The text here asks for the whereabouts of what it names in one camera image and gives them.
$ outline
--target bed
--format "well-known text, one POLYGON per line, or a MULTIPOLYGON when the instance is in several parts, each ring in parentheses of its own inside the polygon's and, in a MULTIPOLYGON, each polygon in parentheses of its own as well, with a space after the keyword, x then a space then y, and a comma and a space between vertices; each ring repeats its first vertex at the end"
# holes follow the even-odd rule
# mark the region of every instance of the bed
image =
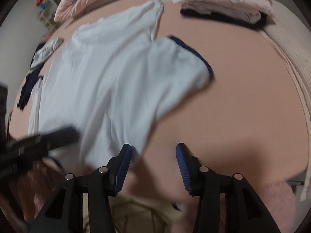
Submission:
MULTIPOLYGON (((68 19, 51 38, 63 37, 67 42, 81 25, 146 1, 117 0, 79 18, 68 19)), ((266 33, 184 18, 179 5, 162 1, 164 13, 157 38, 174 35, 197 50, 213 68, 215 80, 187 96, 153 126, 144 153, 129 171, 122 192, 191 201, 175 159, 178 143, 185 143, 202 164, 219 174, 242 173, 255 189, 305 171, 309 161, 308 111, 287 55, 266 33)), ((286 8, 278 3, 275 6, 276 14, 279 13, 276 22, 287 30, 298 22, 292 34, 304 45, 311 43, 307 28, 293 14, 293 20, 284 23, 286 8)), ((58 51, 45 63, 42 75, 48 72, 58 51)), ((30 98, 23 111, 13 109, 9 132, 14 139, 28 135, 31 108, 30 98)), ((84 167, 74 174, 91 170, 84 167)))

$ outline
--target white t-shirt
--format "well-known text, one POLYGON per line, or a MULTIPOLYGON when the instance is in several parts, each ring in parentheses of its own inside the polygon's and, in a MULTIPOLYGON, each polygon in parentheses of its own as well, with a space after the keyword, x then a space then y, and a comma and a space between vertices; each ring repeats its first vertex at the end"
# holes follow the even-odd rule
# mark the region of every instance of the white t-shirt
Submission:
POLYGON ((162 11, 151 0, 81 26, 36 85, 29 133, 80 132, 78 145, 51 151, 65 171, 105 166, 124 143, 141 153, 151 125, 209 81, 198 56, 170 38, 154 41, 162 11))

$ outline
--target metal pivot screw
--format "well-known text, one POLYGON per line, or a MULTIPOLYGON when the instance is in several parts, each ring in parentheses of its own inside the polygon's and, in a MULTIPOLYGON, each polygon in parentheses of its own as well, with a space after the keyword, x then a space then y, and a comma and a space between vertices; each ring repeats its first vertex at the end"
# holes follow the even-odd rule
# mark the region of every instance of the metal pivot screw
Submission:
POLYGON ((237 180, 241 180, 243 179, 243 176, 239 173, 234 174, 234 178, 236 178, 237 180))
POLYGON ((199 170, 200 170, 201 172, 208 172, 208 167, 207 167, 207 166, 201 166, 201 167, 199 168, 199 170))
POLYGON ((73 179, 73 174, 72 173, 66 174, 65 179, 66 180, 72 180, 73 179))
POLYGON ((108 168, 105 166, 102 166, 100 169, 98 169, 100 173, 104 173, 108 171, 108 168))

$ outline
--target toy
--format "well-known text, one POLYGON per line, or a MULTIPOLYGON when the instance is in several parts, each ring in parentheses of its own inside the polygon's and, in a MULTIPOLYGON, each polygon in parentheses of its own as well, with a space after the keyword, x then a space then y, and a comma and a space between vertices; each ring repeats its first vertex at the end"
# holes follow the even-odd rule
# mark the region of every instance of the toy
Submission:
POLYGON ((49 0, 36 0, 36 6, 39 6, 41 9, 46 9, 49 4, 49 0))

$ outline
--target navy trim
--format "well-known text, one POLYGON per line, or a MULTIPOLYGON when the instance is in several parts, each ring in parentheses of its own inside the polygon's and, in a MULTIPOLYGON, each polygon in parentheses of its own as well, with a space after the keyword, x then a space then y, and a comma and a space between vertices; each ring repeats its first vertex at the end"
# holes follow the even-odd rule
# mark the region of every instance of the navy trim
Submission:
POLYGON ((200 60, 203 61, 203 63, 206 65, 208 72, 210 74, 210 80, 212 80, 214 78, 214 71, 211 68, 211 66, 208 64, 208 62, 193 48, 191 48, 190 46, 186 45, 181 39, 170 35, 168 38, 170 38, 171 40, 173 40, 176 44, 178 44, 179 46, 181 46, 184 49, 187 49, 188 51, 192 52, 195 56, 197 56, 200 60))

